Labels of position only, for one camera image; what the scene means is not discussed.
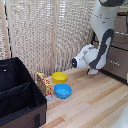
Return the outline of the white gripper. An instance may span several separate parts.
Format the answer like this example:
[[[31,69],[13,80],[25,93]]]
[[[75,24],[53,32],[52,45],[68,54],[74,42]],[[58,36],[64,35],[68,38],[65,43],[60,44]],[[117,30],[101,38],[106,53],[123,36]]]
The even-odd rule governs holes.
[[[96,75],[98,70],[89,68],[87,71],[87,75]]]

